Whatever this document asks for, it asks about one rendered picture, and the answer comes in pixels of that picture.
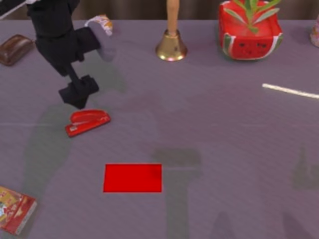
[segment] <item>red pot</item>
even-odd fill
[[[282,42],[283,32],[279,26],[277,15],[273,15],[254,26],[259,31],[253,33],[246,24],[225,11],[229,8],[238,13],[245,21],[244,9],[235,2],[225,1],[219,7],[219,38],[224,53],[236,60],[257,60],[267,57]]]

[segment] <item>gold bell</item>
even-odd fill
[[[166,30],[161,42],[156,47],[156,55],[164,61],[179,61],[187,54],[187,48],[180,37],[179,31],[175,36]]]

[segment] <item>tabletop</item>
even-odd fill
[[[114,21],[115,59],[74,64],[100,86],[87,108],[112,121],[72,139],[75,109],[58,94],[68,79],[36,50],[0,66],[0,184],[39,202],[21,238],[318,238],[318,99],[262,84],[319,94],[319,49],[312,21],[280,23],[272,55],[235,62],[216,21],[180,21],[188,56],[165,62],[155,55],[165,21]],[[29,21],[0,29],[1,41],[34,38]],[[103,194],[105,164],[150,162],[163,164],[163,193]]]

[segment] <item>red object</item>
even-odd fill
[[[161,164],[106,164],[105,193],[160,193]]]
[[[34,198],[0,187],[0,228],[18,236],[36,205]]]
[[[226,1],[219,7],[219,38],[226,55],[237,60],[256,60],[267,57],[282,42],[283,32],[279,26],[277,15],[255,24],[259,31],[253,33],[246,24],[240,22],[225,11],[225,8],[238,13],[245,21],[244,9],[233,1]],[[256,20],[264,12],[255,16]]]
[[[69,137],[74,137],[111,121],[110,116],[102,110],[84,110],[74,112],[65,131]]]

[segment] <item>dark wall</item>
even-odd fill
[[[180,0],[180,19],[216,19],[221,0]],[[165,19],[166,0],[81,0],[74,19],[106,13],[110,19]],[[280,19],[315,19],[319,0],[282,0]],[[8,19],[27,19],[25,8]]]

